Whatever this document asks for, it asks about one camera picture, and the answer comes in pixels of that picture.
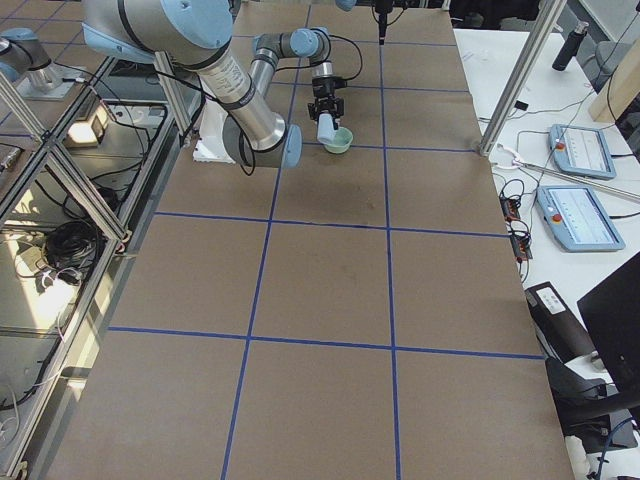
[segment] black cylinder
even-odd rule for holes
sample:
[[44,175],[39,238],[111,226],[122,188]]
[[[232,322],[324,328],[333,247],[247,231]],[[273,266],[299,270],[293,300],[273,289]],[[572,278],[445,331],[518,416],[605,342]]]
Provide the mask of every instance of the black cylinder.
[[567,68],[567,65],[571,61],[571,58],[575,57],[578,53],[578,49],[580,48],[580,44],[584,37],[587,35],[587,27],[589,24],[587,22],[578,22],[575,30],[569,33],[569,36],[564,42],[564,45],[560,49],[558,56],[553,62],[553,69],[558,71],[563,71]]

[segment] white table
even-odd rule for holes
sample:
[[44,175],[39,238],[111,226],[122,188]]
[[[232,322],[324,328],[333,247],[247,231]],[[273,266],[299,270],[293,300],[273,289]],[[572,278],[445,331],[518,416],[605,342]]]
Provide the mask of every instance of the white table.
[[[469,89],[473,95],[474,106],[478,117],[490,118],[502,90],[511,74],[513,66],[524,45],[527,34],[524,32],[496,32],[480,30],[456,30],[456,40],[463,61]],[[588,113],[589,105],[596,97],[591,85],[582,69],[572,60],[564,72],[551,68],[558,51],[563,43],[560,34],[554,33],[538,58],[538,61],[522,90],[519,100],[529,104],[528,111],[558,110],[572,103],[586,100],[579,106],[575,105],[562,112],[528,114],[520,119],[509,120],[503,129],[499,143],[507,147],[516,148],[517,134],[523,130],[546,132],[555,123],[585,127],[607,127],[611,124],[596,123]],[[481,128],[486,122],[480,122]],[[624,138],[615,126],[604,130],[609,149],[613,155],[629,154],[630,150]],[[549,158],[547,135],[522,133],[518,151],[528,163],[554,168]],[[495,148],[489,159],[500,166],[509,166],[512,155]],[[633,157],[617,158],[614,160],[617,177],[606,181],[607,185],[622,190],[640,193],[640,165]],[[536,184],[518,170],[494,171],[507,180],[520,178],[525,182],[526,191],[532,191]],[[540,173],[530,171],[539,178]],[[563,185],[567,182],[551,175],[544,175],[542,185]],[[496,176],[498,190],[504,181]],[[517,188],[506,192],[517,193]],[[634,203],[603,192],[596,192],[599,200],[609,215],[625,215],[640,211],[640,203]],[[580,318],[577,301],[602,279],[620,267],[629,258],[640,251],[640,216],[615,221],[615,226],[626,243],[626,248],[611,253],[568,253],[563,251],[553,239],[545,225],[545,221],[532,206],[533,195],[523,197],[520,207],[522,218],[531,227],[533,259],[529,262],[529,273],[524,287],[530,287],[545,281],[550,281],[561,294],[574,314]],[[586,378],[602,377],[585,359],[577,359],[571,365],[578,373]],[[597,467],[597,455],[590,455],[590,462]],[[617,475],[640,476],[640,448],[607,453],[609,464],[605,465],[602,479]]]

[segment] black monitor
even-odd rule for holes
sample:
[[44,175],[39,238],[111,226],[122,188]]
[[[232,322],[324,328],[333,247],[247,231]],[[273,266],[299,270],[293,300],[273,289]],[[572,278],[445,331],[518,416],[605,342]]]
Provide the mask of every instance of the black monitor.
[[[582,297],[578,309],[615,388],[559,373],[559,362],[548,362],[547,370],[563,431],[579,436],[589,452],[629,415],[640,421],[640,253]],[[636,446],[626,427],[612,447]]]

